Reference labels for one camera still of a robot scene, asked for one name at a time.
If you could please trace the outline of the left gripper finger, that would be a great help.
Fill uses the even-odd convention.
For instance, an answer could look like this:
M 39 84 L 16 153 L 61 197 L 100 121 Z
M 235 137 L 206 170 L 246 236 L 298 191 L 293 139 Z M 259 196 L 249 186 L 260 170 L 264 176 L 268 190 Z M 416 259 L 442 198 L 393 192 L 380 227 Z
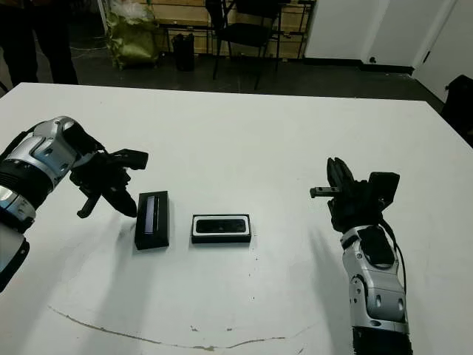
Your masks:
M 120 169 L 115 192 L 115 208 L 128 217 L 137 216 L 137 205 L 132 196 L 127 191 L 130 176 L 124 168 Z
M 111 186 L 106 190 L 106 200 L 121 214 L 128 213 L 128 192 L 125 186 Z

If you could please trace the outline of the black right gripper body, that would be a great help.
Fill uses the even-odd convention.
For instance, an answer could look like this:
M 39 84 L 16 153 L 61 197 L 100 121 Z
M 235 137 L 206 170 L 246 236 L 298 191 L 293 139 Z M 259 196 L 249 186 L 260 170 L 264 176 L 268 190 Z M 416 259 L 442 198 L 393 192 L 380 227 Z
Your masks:
M 342 187 L 313 187 L 310 197 L 330 197 L 327 202 L 332 227 L 341 233 L 358 226 L 378 225 L 380 209 L 367 180 L 346 183 Z

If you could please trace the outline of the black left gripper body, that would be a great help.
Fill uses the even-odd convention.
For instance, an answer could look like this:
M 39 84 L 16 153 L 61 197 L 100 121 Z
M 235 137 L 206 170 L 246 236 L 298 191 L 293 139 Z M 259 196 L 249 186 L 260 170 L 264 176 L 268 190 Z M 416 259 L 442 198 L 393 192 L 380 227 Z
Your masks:
M 91 215 L 100 197 L 106 200 L 106 190 L 116 186 L 122 168 L 124 167 L 116 157 L 102 152 L 71 170 L 71 181 L 87 197 L 84 206 L 77 212 L 80 218 Z

